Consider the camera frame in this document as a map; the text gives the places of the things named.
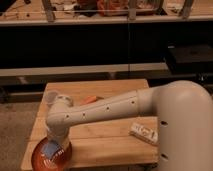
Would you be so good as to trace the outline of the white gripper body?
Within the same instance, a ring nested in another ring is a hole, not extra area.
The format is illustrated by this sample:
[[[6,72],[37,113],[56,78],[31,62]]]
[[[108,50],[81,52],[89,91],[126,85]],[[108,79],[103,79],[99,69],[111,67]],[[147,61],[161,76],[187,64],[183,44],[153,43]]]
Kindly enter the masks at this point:
[[[70,144],[69,137],[67,134],[65,134],[65,135],[49,134],[48,139],[55,141],[63,149],[67,149]]]

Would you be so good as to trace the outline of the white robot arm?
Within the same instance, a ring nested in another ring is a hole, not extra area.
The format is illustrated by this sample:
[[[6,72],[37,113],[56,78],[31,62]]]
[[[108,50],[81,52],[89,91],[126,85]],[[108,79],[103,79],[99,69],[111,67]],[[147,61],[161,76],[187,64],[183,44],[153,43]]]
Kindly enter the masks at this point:
[[[213,171],[213,98],[192,81],[134,90],[82,106],[55,98],[47,135],[61,143],[74,125],[137,115],[157,116],[158,171]]]

